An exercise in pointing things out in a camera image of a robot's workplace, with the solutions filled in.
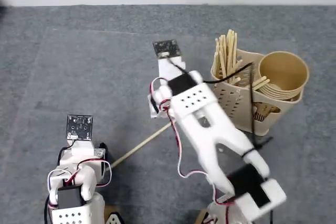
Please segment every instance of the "black wire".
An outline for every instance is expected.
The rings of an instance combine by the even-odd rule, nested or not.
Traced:
[[[48,224],[48,203],[49,203],[49,195],[44,204],[44,224]]]
[[[220,82],[223,82],[223,81],[227,81],[228,79],[232,78],[233,76],[235,76],[236,74],[242,72],[243,70],[245,70],[246,68],[252,66],[252,62],[246,64],[245,66],[239,68],[236,72],[230,74],[229,76],[223,78],[223,79],[220,79],[220,80],[215,80],[215,81],[204,81],[205,83],[208,83],[208,84],[216,84],[216,83],[220,83]]]
[[[59,165],[59,162],[61,161],[63,151],[68,150],[71,147],[73,147],[73,144],[75,143],[75,141],[77,141],[77,140],[74,140],[73,143],[71,145],[67,146],[67,147],[62,147],[62,149],[58,153],[57,165]]]
[[[183,72],[183,73],[188,73],[188,71],[186,71],[185,69],[181,68],[179,65],[175,64],[171,58],[168,58],[167,57],[167,60],[169,61],[170,64],[172,64],[174,67],[178,68],[179,71]],[[242,72],[243,70],[245,70],[246,68],[248,68],[249,66],[252,66],[252,62],[246,64],[245,66],[241,67],[240,69],[238,69],[236,72],[230,74],[229,76],[223,78],[223,79],[220,79],[220,80],[215,80],[215,81],[203,81],[204,83],[207,83],[207,84],[216,84],[216,83],[220,83],[220,82],[223,82],[223,81],[227,81],[228,79],[232,78],[233,76],[235,76],[236,74]]]
[[[252,82],[253,82],[253,65],[250,67],[250,109],[251,109],[251,131],[252,131],[252,144],[254,147],[257,147],[257,140],[256,140],[256,125],[254,121],[254,97],[253,97],[253,89],[252,89]]]
[[[269,212],[269,224],[273,224],[273,210]]]

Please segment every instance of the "paper cup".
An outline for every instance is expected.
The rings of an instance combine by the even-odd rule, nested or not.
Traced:
[[[271,52],[262,58],[257,76],[267,76],[268,84],[261,87],[261,93],[278,100],[297,96],[309,79],[307,64],[297,55],[285,51]]]

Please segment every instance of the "circuit board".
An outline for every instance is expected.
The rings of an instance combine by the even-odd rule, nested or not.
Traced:
[[[67,140],[91,140],[92,115],[68,115]]]
[[[154,51],[159,59],[181,56],[175,39],[153,42]]]

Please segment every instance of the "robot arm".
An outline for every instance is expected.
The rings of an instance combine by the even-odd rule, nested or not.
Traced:
[[[92,116],[68,115],[67,140],[71,145],[48,176],[47,204],[54,224],[105,223],[105,203],[95,191],[104,177],[106,149],[93,146],[91,133]]]
[[[152,92],[149,100],[152,100],[152,106],[153,101],[160,104],[170,100],[169,113],[193,145],[209,182],[222,192],[235,196],[235,204],[248,221],[259,218],[286,200],[279,184],[268,178],[269,167],[264,159],[247,136],[235,128],[197,71],[170,77]],[[204,119],[208,122],[206,126],[200,123]],[[240,155],[246,165],[227,176],[218,165],[218,143]]]

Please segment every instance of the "gray carpet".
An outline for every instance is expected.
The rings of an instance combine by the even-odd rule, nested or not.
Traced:
[[[308,63],[303,102],[270,130],[275,141],[261,153],[288,195],[275,223],[332,223],[336,7],[286,6],[7,9],[0,20],[2,222],[42,222],[46,176],[65,144],[68,113],[93,114],[94,141],[106,142],[113,158],[166,123],[149,118],[145,98],[158,74],[152,41],[176,38],[188,69],[208,78],[214,38],[229,28],[241,49],[289,50]],[[198,168],[189,142],[183,145],[183,169]],[[225,171],[240,164],[229,152],[218,159]],[[118,166],[101,193],[126,223],[193,223],[211,188],[202,176],[179,178],[176,161],[169,129]]]

